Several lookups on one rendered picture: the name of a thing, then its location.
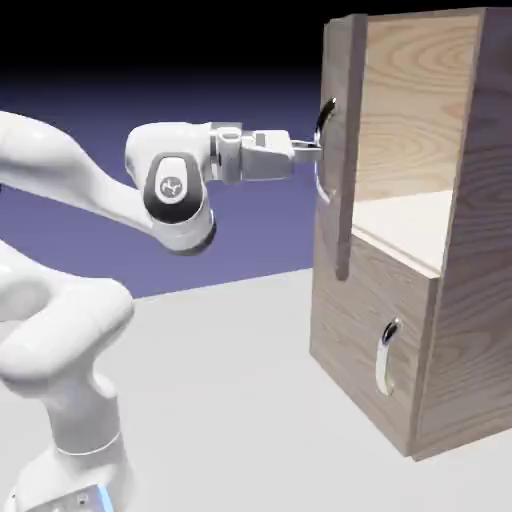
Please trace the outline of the short wood cabinet door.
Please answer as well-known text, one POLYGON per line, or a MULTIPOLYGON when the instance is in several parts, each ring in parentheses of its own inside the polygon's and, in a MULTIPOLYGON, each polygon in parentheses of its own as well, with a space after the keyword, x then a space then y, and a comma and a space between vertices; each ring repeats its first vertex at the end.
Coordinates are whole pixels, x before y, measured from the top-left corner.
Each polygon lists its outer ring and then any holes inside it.
POLYGON ((439 278, 354 237, 348 278, 327 268, 322 235, 314 242, 310 353, 404 456, 413 453, 439 278), (395 317, 391 396, 375 383, 377 342, 395 317))

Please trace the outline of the tall wood cabinet door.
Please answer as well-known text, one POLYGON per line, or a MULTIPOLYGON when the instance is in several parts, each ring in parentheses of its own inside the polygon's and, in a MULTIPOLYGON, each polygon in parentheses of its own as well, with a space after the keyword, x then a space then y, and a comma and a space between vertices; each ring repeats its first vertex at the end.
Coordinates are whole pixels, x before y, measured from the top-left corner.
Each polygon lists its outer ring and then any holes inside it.
POLYGON ((367 28, 366 14, 351 14, 330 20, 323 31, 320 106, 335 97, 336 107, 321 137, 321 180, 330 203, 318 196, 317 207, 327 268, 340 281, 350 267, 367 28))

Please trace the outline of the light wood cabinet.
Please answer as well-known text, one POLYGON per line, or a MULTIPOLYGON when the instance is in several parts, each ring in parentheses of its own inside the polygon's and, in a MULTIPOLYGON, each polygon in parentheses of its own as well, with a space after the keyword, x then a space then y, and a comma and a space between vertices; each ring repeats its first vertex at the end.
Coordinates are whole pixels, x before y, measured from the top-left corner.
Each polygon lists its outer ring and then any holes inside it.
POLYGON ((512 429, 512 3, 366 15, 351 253, 439 278, 422 460, 512 429))

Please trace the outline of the long curved metal handle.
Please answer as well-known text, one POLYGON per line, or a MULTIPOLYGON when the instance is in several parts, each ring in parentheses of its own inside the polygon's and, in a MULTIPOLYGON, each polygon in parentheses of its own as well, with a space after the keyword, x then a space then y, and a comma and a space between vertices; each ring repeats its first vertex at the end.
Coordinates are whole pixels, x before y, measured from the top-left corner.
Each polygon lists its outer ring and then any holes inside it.
MULTIPOLYGON (((313 136, 313 142, 315 145, 321 149, 321 137, 322 137, 322 131, 329 120, 330 116, 332 115, 333 111, 336 107, 336 98, 330 97, 324 105, 321 107, 320 112, 317 117, 314 136, 313 136)), ((317 160, 314 164, 314 173, 315 173, 315 186, 318 193, 318 196, 320 199, 325 203, 330 203, 330 197, 329 194, 326 192, 322 185, 321 180, 321 156, 318 156, 317 160)))

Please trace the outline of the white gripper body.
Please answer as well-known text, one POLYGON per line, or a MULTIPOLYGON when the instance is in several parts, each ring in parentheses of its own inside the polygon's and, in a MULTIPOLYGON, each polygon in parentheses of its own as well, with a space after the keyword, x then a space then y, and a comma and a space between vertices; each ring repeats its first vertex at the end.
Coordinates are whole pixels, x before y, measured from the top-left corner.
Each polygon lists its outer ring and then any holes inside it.
POLYGON ((292 176, 294 150, 285 130, 245 131, 241 138, 241 176, 245 181, 292 176))

